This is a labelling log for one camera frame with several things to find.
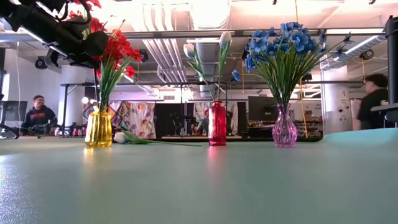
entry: mint green table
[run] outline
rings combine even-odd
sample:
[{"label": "mint green table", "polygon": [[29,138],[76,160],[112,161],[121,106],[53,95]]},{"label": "mint green table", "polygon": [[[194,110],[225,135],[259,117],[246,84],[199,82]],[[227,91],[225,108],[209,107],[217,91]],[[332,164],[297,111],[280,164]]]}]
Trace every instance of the mint green table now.
[{"label": "mint green table", "polygon": [[396,224],[398,129],[278,149],[0,141],[0,223]]}]

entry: white tulip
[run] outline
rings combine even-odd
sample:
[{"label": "white tulip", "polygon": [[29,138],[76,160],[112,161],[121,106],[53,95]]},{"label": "white tulip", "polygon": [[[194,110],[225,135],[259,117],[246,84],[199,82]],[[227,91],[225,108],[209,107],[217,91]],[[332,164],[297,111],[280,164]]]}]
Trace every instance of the white tulip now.
[{"label": "white tulip", "polygon": [[195,56],[195,46],[193,44],[184,44],[184,53],[188,58]]},{"label": "white tulip", "polygon": [[231,43],[232,41],[232,36],[230,32],[223,32],[223,34],[220,37],[220,47],[224,48],[226,47],[227,43]]},{"label": "white tulip", "polygon": [[125,144],[127,143],[127,136],[124,133],[116,133],[113,140],[117,143]]}]

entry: computer screen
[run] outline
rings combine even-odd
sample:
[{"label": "computer screen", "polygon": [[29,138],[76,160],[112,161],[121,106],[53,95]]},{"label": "computer screen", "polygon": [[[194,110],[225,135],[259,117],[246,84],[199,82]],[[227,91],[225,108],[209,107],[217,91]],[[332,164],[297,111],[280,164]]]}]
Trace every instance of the computer screen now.
[{"label": "computer screen", "polygon": [[249,120],[275,121],[277,118],[278,110],[273,97],[249,96]]},{"label": "computer screen", "polygon": [[2,101],[1,108],[2,124],[5,121],[23,121],[25,119],[27,101]]}]

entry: man in black shirt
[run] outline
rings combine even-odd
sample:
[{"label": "man in black shirt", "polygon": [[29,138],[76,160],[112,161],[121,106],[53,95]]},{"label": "man in black shirt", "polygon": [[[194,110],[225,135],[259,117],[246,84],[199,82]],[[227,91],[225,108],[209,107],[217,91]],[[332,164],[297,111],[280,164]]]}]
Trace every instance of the man in black shirt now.
[{"label": "man in black shirt", "polygon": [[31,128],[35,125],[50,124],[51,129],[49,130],[49,133],[46,134],[53,135],[55,126],[58,122],[55,113],[44,105],[43,96],[37,95],[33,97],[33,103],[33,108],[26,113],[26,118],[22,127]]},{"label": "man in black shirt", "polygon": [[366,96],[359,108],[358,120],[361,121],[361,130],[383,128],[384,116],[371,112],[374,106],[380,106],[382,101],[388,101],[388,79],[383,74],[374,74],[365,78]]}]

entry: pink glass vase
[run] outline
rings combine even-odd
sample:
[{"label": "pink glass vase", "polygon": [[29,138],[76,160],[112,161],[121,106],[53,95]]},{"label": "pink glass vase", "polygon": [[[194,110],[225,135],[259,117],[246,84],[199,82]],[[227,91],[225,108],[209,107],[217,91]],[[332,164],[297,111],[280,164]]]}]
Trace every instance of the pink glass vase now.
[{"label": "pink glass vase", "polygon": [[272,138],[277,147],[293,147],[297,140],[297,128],[289,116],[290,103],[277,104],[278,119],[272,128]]},{"label": "pink glass vase", "polygon": [[209,145],[226,145],[226,111],[223,102],[214,101],[209,108]]}]

